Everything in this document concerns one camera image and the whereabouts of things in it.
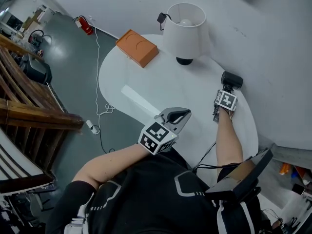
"white table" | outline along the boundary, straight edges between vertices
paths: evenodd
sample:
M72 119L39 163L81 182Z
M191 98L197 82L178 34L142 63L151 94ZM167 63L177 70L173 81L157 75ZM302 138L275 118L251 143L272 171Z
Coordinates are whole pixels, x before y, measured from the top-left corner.
M182 66L164 51L161 35L144 37L158 46L159 54L143 69L114 47L100 69L100 90L112 106L143 124L151 116L121 92L125 85L160 111L168 107L190 109L192 116L180 132L180 139L174 148L191 166L195 166L216 139L217 123L213 121L212 113L217 90L222 89L220 81L224 70L208 56L201 56L192 64ZM257 153L258 136L244 96L239 90L234 93L238 103L233 125L246 159ZM215 147L203 163L217 164ZM197 174L209 186L216 183L216 169L199 169Z

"white paper strip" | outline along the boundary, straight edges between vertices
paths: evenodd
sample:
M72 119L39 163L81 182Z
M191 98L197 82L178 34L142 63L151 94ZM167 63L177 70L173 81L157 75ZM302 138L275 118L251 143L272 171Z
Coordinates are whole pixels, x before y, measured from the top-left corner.
M156 107L151 105L146 99L144 99L142 96L140 96L136 91L134 91L131 87L128 85L125 85L121 92L128 97L130 100L141 106L145 111L151 116L154 117L155 115L159 115L160 110L158 110Z

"person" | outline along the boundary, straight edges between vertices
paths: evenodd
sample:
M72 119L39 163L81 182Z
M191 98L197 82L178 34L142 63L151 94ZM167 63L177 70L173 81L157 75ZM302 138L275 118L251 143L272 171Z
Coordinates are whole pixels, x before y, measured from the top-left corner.
M221 107L216 157L218 166L243 162L229 112ZM219 169L218 181L233 169ZM77 233L218 233L218 207L205 197L208 188L173 148L153 156L135 144L81 168L51 213L46 234L71 233L69 224L74 227L75 218L85 215L84 229ZM257 234L261 228L257 197L247 208L254 232L246 220L236 224L241 233Z

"black lamp base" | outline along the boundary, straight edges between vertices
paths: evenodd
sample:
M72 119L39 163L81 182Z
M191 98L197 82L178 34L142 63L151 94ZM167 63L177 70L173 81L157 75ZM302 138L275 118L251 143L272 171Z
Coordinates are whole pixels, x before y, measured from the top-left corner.
M189 65L192 63L193 59L182 59L182 58L177 57L176 61L181 65Z

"white cable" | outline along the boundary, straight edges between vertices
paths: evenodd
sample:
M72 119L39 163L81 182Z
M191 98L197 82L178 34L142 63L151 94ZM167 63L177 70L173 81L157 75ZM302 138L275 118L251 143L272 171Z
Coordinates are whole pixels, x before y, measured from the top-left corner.
M97 46L98 46L98 48L97 48L97 88L96 88L96 94L97 94L97 97L96 97L96 105L97 105L97 116L98 116L98 128L99 128L99 130L98 130L98 132L96 133L96 135L98 135L99 134L99 132L101 131L101 126L100 126L100 117L103 115L103 114L111 114L113 111L114 111L114 107L111 105L111 104L109 104L109 103L107 103L106 105L105 105L105 108L106 108L106 111L104 111L104 112L102 112L102 113L98 113L98 75L99 75L99 70L98 70L98 63L99 63L99 43L98 43L98 34L97 34L97 28L95 27L95 25L93 24L93 22L92 22L92 26L94 27L94 32L95 32L95 34L96 34L96 37L97 37Z

